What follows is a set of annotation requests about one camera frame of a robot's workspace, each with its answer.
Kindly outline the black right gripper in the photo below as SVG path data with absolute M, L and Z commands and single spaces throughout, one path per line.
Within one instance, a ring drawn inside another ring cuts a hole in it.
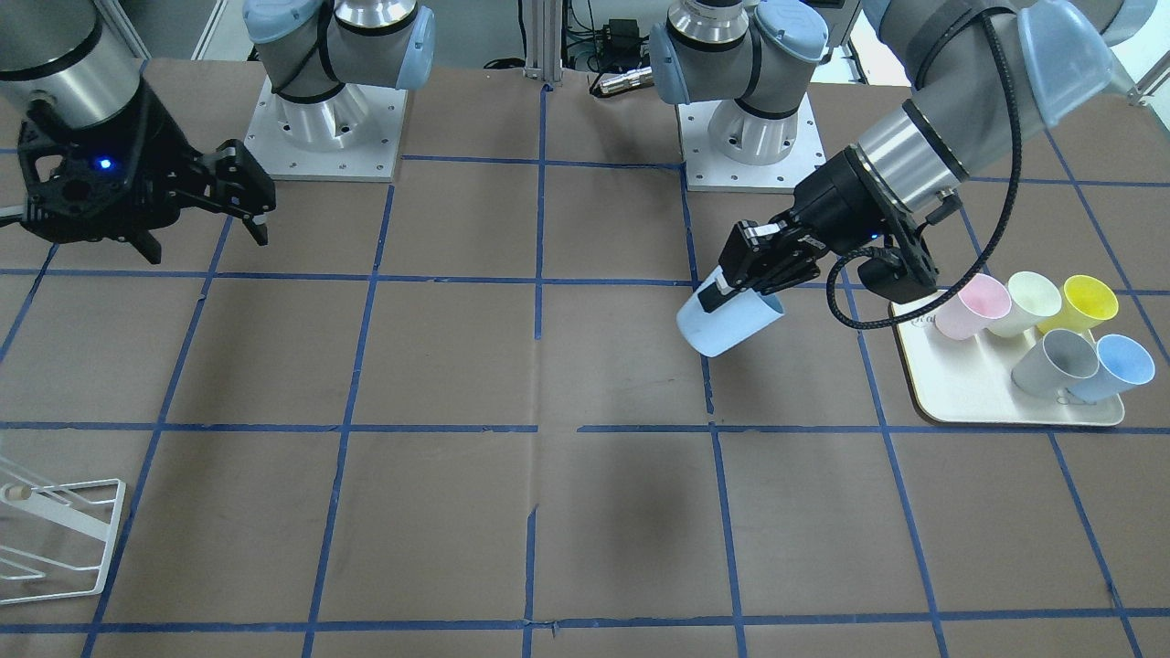
M 235 217 L 252 241 L 269 244 L 271 176 L 239 139 L 200 153 L 149 87 L 88 128 L 68 126 L 53 101 L 35 97 L 18 133 L 18 165 L 27 191 L 18 222 L 53 244 L 121 241 L 159 265 L 154 229 L 192 206 Z

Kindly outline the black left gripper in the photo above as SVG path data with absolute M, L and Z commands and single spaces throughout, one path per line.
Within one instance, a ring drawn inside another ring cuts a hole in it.
M 848 258 L 886 234 L 904 246 L 911 240 L 924 246 L 909 215 L 878 189 L 878 174 L 860 148 L 845 148 L 797 185 L 792 207 L 766 222 L 734 225 L 720 252 L 718 274 L 698 286 L 698 307 L 714 313 L 737 292 L 773 294 L 810 281 L 819 276 L 815 262 L 828 251 Z

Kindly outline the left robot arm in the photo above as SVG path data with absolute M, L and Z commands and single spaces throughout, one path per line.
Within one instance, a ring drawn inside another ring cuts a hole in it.
M 1010 157 L 1002 217 L 1019 187 L 1021 148 L 1114 82 L 1112 46 L 1138 32 L 1154 1 L 865 1 L 866 18 L 911 82 L 911 96 L 794 187 L 792 206 L 739 221 L 720 275 L 698 287 L 718 311 L 743 292 L 773 294 L 859 260 L 859 277 L 899 303 L 932 295 L 937 270 L 911 215 L 940 222 L 961 184 Z M 727 101 L 749 125 L 794 119 L 827 23 L 801 1 L 677 1 L 649 34 L 654 83 L 674 105 Z

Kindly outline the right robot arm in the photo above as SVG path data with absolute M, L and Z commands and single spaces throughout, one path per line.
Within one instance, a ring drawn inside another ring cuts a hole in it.
M 300 148 L 352 144 L 369 118 L 360 87 L 431 77 L 436 20 L 417 1 L 248 1 L 242 13 L 276 124 Z M 154 229 L 197 207 L 268 244 L 277 199 L 267 167 L 241 139 L 194 148 L 96 5 L 5 1 L 4 97 L 22 117 L 25 178 L 25 204 L 4 208 L 4 226 L 51 244 L 129 244 L 158 265 Z

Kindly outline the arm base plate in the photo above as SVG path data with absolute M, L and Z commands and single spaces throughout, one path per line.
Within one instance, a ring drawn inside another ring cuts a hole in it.
M 782 119 L 753 116 L 735 101 L 675 108 L 689 190 L 791 193 L 826 163 L 807 95 L 798 112 Z
M 266 78 L 245 144 L 275 180 L 388 184 L 407 100 L 405 90 L 350 84 L 333 100 L 298 104 Z

